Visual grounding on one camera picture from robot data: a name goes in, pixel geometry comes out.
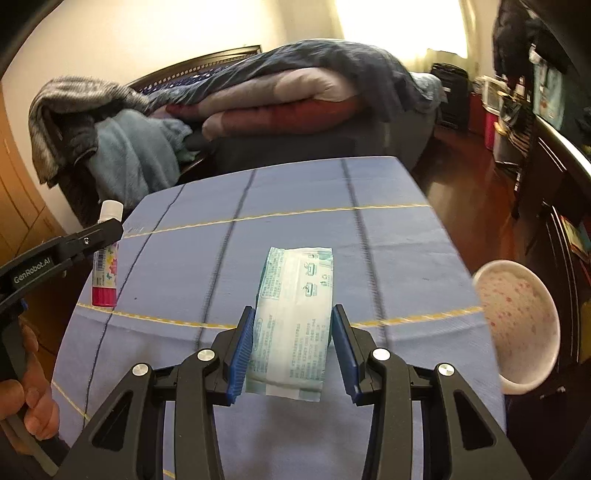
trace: blue gripper pad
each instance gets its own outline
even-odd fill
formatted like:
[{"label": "blue gripper pad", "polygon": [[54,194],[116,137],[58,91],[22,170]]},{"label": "blue gripper pad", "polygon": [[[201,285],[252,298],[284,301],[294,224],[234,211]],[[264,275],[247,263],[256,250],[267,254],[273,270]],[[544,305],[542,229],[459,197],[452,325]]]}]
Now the blue gripper pad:
[{"label": "blue gripper pad", "polygon": [[351,397],[353,403],[356,403],[361,397],[359,388],[359,370],[357,362],[353,356],[353,350],[349,342],[349,337],[345,332],[343,320],[335,307],[330,315],[332,327],[333,342],[335,343],[336,356],[339,361],[340,373],[345,383],[345,391]]},{"label": "blue gripper pad", "polygon": [[234,353],[228,372],[228,389],[226,390],[226,395],[232,404],[236,401],[238,395],[242,393],[242,385],[244,384],[244,378],[246,377],[248,362],[251,360],[254,323],[255,310],[251,309],[246,325],[242,330],[240,340],[238,340],[236,352]]}]

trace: white wall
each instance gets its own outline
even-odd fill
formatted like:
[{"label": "white wall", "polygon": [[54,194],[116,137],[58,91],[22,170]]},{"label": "white wall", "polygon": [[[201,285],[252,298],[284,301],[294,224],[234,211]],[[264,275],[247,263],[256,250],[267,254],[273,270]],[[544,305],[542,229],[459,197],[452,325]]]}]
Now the white wall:
[{"label": "white wall", "polygon": [[277,0],[288,43],[307,38],[343,38],[334,0]]},{"label": "white wall", "polygon": [[[2,78],[12,133],[38,183],[27,117],[31,100],[51,78],[79,74],[128,83],[199,55],[253,44],[270,50],[284,43],[275,0],[64,0]],[[58,187],[38,188],[66,231],[80,228]]]},{"label": "white wall", "polygon": [[500,2],[501,0],[472,0],[476,14],[476,30],[480,37],[479,75],[495,76],[492,60],[492,29]]}]

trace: white glue stick cap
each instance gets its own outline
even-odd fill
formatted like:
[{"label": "white glue stick cap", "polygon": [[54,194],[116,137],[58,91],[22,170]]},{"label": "white glue stick cap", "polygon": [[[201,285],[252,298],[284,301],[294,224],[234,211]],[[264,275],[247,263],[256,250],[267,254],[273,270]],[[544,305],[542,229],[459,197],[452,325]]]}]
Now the white glue stick cap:
[{"label": "white glue stick cap", "polygon": [[106,222],[112,218],[121,221],[123,218],[123,204],[117,200],[105,200],[100,208],[99,223]]}]

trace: gray blanket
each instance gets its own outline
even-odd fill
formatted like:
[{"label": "gray blanket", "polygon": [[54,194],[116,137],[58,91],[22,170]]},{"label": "gray blanket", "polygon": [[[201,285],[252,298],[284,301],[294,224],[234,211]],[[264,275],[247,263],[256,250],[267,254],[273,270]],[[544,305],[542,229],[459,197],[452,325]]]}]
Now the gray blanket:
[{"label": "gray blanket", "polygon": [[144,95],[131,88],[106,80],[89,77],[65,76],[47,82],[31,102],[29,109],[29,133],[31,154],[39,182],[50,182],[68,165],[56,146],[61,137],[51,120],[52,113],[87,112],[111,102],[120,108],[143,110],[147,105]]},{"label": "gray blanket", "polygon": [[103,200],[123,203],[130,212],[147,194],[174,186],[179,164],[194,153],[183,146],[190,127],[176,119],[146,118],[135,110],[121,110],[96,124],[99,149],[87,166]]},{"label": "gray blanket", "polygon": [[409,110],[432,112],[443,96],[440,89],[426,95],[396,57],[381,48],[345,40],[302,40],[242,60],[200,83],[154,92],[149,95],[147,113],[170,103],[198,103],[211,93],[261,75],[307,67],[344,75],[384,122]]}]

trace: bowl with red speckles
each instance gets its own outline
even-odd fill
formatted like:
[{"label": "bowl with red speckles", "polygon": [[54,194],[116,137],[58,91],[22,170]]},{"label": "bowl with red speckles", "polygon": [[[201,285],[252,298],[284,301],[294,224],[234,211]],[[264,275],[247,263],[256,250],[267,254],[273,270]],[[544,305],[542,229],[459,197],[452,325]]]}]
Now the bowl with red speckles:
[{"label": "bowl with red speckles", "polygon": [[491,329],[505,395],[521,395],[548,378],[560,349],[560,322],[550,292],[523,265],[495,260],[473,285]]}]

